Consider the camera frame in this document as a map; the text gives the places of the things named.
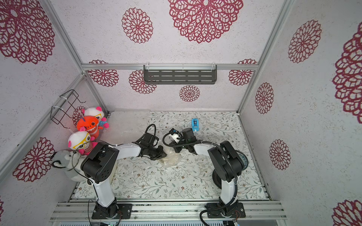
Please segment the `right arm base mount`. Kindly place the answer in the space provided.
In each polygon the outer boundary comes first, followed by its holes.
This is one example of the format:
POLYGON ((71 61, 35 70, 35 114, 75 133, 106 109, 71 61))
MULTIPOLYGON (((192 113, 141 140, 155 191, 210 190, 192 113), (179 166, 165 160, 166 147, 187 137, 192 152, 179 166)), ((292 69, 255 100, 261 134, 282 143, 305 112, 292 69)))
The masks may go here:
POLYGON ((208 211, 208 218, 245 218, 246 212, 243 203, 237 200, 234 204, 223 209, 208 211))

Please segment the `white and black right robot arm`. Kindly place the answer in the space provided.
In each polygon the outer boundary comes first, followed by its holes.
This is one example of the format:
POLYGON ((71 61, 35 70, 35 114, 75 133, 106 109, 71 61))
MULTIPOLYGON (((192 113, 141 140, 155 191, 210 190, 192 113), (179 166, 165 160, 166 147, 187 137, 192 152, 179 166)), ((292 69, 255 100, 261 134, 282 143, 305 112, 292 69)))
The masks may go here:
POLYGON ((191 128, 187 128, 184 134, 171 129, 163 136, 164 145, 172 148, 191 148, 197 155, 208 156, 214 166, 217 176, 221 179, 221 195, 219 197, 222 206, 232 205, 237 200, 238 179, 242 171, 247 168, 247 157, 241 158, 240 152, 234 149, 232 144, 225 140, 220 144, 211 141, 197 139, 191 128))

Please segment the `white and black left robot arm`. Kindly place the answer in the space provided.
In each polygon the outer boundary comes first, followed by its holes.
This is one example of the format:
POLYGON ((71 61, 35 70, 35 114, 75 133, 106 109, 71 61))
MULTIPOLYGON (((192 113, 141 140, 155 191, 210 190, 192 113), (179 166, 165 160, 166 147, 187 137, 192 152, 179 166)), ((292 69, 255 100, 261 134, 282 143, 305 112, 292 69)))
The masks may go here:
POLYGON ((167 157, 162 146, 152 140, 112 146, 100 141, 81 164, 81 170, 93 185, 97 203, 104 208, 116 199, 111 188, 110 175, 118 160, 128 157, 149 157, 152 161, 167 157))

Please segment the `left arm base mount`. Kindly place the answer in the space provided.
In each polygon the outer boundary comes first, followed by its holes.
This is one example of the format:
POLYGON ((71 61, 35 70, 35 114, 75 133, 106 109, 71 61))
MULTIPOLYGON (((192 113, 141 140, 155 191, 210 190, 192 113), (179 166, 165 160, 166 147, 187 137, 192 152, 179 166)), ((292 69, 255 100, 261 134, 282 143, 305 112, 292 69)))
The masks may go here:
POLYGON ((131 217, 133 205, 111 204, 109 207, 103 207, 96 203, 91 219, 129 219, 131 217))

